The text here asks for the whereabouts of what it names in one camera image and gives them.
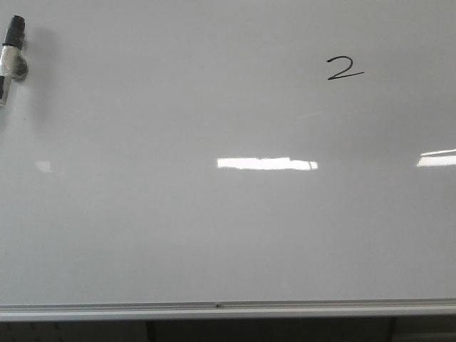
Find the white whiteboard with aluminium frame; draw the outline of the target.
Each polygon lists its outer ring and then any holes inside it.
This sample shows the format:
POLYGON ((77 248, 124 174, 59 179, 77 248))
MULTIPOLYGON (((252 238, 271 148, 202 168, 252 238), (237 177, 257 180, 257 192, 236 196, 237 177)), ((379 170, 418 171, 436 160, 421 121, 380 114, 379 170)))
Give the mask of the white whiteboard with aluminium frame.
POLYGON ((3 1, 1 320, 455 312, 453 1, 3 1))

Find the black white taped marker pen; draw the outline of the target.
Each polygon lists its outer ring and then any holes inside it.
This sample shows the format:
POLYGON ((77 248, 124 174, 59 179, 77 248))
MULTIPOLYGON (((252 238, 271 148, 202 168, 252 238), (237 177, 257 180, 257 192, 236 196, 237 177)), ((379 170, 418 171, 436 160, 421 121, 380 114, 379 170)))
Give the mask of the black white taped marker pen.
POLYGON ((22 16, 11 18, 4 41, 1 45, 1 107, 6 105, 9 88, 14 79, 14 61, 22 56, 24 47, 26 22, 22 16))

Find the round grey marker magnet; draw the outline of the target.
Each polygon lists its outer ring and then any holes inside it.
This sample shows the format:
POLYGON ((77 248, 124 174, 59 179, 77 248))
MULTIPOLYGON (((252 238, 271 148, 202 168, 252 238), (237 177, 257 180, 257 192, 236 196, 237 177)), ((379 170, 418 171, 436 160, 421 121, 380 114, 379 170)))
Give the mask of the round grey marker magnet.
POLYGON ((17 56, 14 61, 14 79, 22 80, 26 77, 29 68, 27 62, 21 56, 17 56))

